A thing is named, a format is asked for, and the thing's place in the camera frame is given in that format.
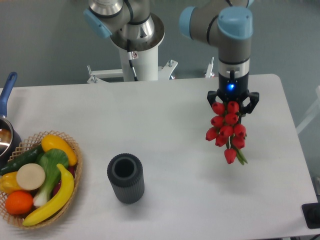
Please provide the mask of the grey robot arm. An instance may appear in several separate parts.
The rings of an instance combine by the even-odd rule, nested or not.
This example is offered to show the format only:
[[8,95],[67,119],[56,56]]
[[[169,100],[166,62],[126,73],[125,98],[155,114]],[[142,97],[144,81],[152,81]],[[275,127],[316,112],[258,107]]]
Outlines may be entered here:
[[[249,0],[211,0],[203,7],[189,6],[179,17],[179,30],[187,38],[218,49],[218,89],[207,100],[235,101],[241,117],[252,113],[260,95],[248,89],[253,16]],[[90,0],[84,19],[103,39],[118,48],[123,78],[157,81],[158,47],[165,36],[162,20],[148,0]]]

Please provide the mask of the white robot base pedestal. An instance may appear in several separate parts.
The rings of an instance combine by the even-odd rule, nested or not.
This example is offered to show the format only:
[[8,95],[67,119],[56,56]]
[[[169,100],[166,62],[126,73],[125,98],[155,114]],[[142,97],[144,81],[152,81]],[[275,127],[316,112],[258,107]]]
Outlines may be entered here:
[[172,80],[173,72],[178,62],[170,59],[165,65],[158,65],[159,45],[157,43],[150,49],[128,52],[117,47],[121,68],[109,70],[91,70],[87,66],[88,84],[100,83],[105,79],[123,78],[124,82]]

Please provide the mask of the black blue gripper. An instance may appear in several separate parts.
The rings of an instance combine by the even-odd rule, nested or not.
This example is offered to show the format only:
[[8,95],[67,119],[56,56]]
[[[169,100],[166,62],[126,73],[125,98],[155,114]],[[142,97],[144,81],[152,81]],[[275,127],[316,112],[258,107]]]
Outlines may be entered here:
[[[218,90],[210,90],[207,93],[207,100],[210,107],[217,102],[219,97],[223,102],[239,102],[239,122],[247,114],[251,114],[260,100],[259,92],[249,92],[249,70],[250,59],[241,62],[225,62],[219,60],[218,63]],[[249,103],[244,106],[244,101],[249,99]]]

